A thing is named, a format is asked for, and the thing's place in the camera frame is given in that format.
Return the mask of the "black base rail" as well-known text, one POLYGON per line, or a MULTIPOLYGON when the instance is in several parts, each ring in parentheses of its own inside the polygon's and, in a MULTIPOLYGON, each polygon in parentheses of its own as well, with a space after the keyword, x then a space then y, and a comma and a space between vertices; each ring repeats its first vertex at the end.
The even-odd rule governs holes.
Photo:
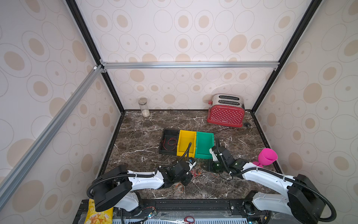
POLYGON ((114 224, 143 221, 145 224, 173 224, 188 218, 195 224, 297 224, 290 215, 272 211, 254 211, 250 215, 243 199, 145 199, 133 212, 113 211, 114 224))

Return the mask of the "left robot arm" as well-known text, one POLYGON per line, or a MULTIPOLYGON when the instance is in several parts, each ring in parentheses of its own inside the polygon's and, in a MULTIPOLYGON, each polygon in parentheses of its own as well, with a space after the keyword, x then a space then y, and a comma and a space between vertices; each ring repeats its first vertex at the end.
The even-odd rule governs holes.
POLYGON ((196 165, 194 158, 180 160, 170 166, 161 166, 154 172, 134 172, 119 165, 95 179, 87 189, 87 196, 94 200, 97 212, 117 207, 131 212, 140 206, 136 190, 166 189, 176 183, 187 186, 196 165))

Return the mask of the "pink plastic goblet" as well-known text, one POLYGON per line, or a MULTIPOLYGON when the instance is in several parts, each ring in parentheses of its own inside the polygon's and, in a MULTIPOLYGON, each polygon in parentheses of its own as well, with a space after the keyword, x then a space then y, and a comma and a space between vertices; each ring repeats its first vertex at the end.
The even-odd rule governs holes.
POLYGON ((277 159, 278 155, 274 150, 270 148, 264 148, 258 156, 258 161, 253 162, 253 164, 263 168, 264 166, 272 164, 277 159))

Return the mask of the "glass jar with lid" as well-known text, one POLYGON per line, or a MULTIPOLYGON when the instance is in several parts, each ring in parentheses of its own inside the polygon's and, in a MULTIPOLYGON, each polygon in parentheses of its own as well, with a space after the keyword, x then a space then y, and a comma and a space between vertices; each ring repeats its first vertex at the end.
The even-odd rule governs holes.
POLYGON ((138 99, 138 104, 141 110, 141 114, 143 117, 149 117, 150 111, 147 105, 147 98, 141 97, 138 99))

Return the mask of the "yellow snack bag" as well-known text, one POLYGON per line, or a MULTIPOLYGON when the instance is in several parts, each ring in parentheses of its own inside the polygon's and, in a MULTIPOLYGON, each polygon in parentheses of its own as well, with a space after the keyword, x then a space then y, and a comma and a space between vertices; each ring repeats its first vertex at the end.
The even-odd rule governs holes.
POLYGON ((96 212, 95 202, 93 199, 89 199, 89 207, 85 224, 112 224, 113 220, 113 208, 106 211, 96 212))

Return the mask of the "red polka dot toaster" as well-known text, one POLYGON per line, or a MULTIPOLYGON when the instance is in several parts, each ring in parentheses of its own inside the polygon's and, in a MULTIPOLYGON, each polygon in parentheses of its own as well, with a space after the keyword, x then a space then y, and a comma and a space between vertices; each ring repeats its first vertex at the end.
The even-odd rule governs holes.
POLYGON ((242 127, 245 107, 241 96, 215 94, 208 104, 210 105, 208 123, 226 127, 242 127))

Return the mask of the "aluminium frame bar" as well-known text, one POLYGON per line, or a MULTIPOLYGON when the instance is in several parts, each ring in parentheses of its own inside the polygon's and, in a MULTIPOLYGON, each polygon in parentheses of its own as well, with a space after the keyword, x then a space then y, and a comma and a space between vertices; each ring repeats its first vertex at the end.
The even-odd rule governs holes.
POLYGON ((1 184, 1 209, 3 209, 7 204, 21 182, 57 134, 58 130, 62 127, 64 122, 73 112, 74 108, 102 71, 103 67, 101 65, 97 65, 96 69, 91 71, 91 73, 84 79, 81 85, 71 95, 69 100, 65 102, 57 115, 47 125, 41 135, 33 142, 28 151, 6 177, 4 182, 1 184))
POLYGON ((105 69, 277 68, 278 61, 104 63, 105 69))

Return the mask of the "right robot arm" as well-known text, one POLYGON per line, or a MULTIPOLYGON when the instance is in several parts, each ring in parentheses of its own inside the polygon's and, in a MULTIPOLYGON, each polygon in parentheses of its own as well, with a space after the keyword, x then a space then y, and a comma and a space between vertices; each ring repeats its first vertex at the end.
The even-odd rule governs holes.
POLYGON ((261 184, 275 194, 251 191, 241 207, 247 215, 259 211, 274 211, 293 216, 302 224, 332 222, 337 217, 333 204, 323 196, 305 175, 291 176, 265 168, 278 159, 277 153, 264 148, 255 162, 235 159, 225 147, 214 146, 209 150, 212 159, 209 170, 221 174, 228 173, 232 178, 261 184))

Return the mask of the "black plastic bin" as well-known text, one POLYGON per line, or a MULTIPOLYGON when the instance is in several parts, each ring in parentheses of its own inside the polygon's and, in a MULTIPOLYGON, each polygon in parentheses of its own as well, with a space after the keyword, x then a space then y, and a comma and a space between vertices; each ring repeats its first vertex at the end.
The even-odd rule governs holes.
POLYGON ((177 144, 180 135, 179 130, 164 129, 159 145, 159 154, 177 155, 177 144))

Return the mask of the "aluminium frame bar back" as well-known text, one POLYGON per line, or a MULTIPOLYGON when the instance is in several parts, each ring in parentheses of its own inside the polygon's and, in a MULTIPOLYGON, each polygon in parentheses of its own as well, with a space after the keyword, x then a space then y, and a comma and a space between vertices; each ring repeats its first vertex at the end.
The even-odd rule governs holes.
POLYGON ((278 61, 104 63, 105 69, 277 68, 278 61))

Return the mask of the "red handled scissors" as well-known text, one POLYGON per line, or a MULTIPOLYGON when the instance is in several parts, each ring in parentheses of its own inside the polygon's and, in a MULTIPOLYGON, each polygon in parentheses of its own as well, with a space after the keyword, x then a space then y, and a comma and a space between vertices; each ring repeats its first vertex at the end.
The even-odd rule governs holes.
POLYGON ((187 216, 183 220, 173 220, 175 224, 194 224, 195 219, 192 216, 187 216))

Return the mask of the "yellow plastic bin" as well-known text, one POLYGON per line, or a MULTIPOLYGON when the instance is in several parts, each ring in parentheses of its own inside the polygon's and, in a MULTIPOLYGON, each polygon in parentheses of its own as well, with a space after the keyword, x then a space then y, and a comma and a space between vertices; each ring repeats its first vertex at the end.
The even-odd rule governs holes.
POLYGON ((189 143, 191 143, 188 153, 189 153, 189 157, 194 158, 195 151, 196 151, 196 137, 197 137, 197 132, 180 130, 180 135, 177 144, 177 156, 182 156, 186 152, 189 143))

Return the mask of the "aluminium frame bar left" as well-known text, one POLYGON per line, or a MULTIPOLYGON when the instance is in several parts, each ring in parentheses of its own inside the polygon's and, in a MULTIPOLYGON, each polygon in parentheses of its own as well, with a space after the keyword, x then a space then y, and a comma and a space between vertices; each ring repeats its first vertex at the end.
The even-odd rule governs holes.
POLYGON ((91 73, 84 79, 81 85, 71 95, 69 100, 65 102, 57 115, 47 125, 41 135, 33 142, 28 151, 6 177, 4 182, 1 184, 1 209, 3 209, 7 204, 21 182, 57 134, 58 130, 62 127, 64 122, 73 112, 74 108, 102 71, 103 67, 101 65, 97 65, 96 69, 91 71, 91 73))

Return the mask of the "green plastic bin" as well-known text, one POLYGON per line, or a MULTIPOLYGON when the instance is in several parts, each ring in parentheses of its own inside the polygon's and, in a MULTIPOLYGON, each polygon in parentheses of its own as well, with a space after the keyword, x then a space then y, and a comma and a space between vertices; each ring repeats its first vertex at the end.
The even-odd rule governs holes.
POLYGON ((214 146, 214 134, 197 132, 195 158, 212 159, 210 149, 214 146))

